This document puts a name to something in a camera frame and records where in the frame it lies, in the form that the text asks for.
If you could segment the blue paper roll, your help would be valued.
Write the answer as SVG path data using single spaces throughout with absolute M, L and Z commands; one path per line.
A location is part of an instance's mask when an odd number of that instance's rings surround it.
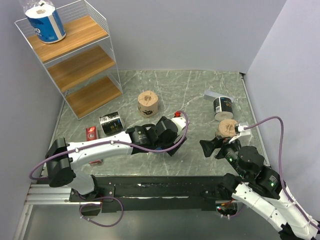
M 53 44 L 66 37 L 64 25 L 51 0 L 20 0 L 19 3 L 41 42 Z

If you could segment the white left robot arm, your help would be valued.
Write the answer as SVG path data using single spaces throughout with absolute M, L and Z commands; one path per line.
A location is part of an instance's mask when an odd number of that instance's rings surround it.
M 85 174 L 83 165 L 98 159 L 129 156 L 139 153 L 168 153 L 174 155 L 186 140 L 188 120 L 184 117 L 161 117 L 156 124 L 134 126 L 115 135 L 86 142 L 67 143 L 56 139 L 46 159 L 48 184 L 51 188 L 68 186 L 87 201 L 99 195 L 93 175 Z

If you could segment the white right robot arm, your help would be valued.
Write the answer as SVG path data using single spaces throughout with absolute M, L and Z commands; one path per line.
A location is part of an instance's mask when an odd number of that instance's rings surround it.
M 277 230 L 282 240 L 314 240 L 320 223 L 302 209 L 280 174 L 264 164 L 254 146 L 241 146 L 238 139 L 215 137 L 200 140 L 205 157 L 218 149 L 216 159 L 226 159 L 236 171 L 227 173 L 217 189 L 223 199 L 235 199 L 252 209 Z

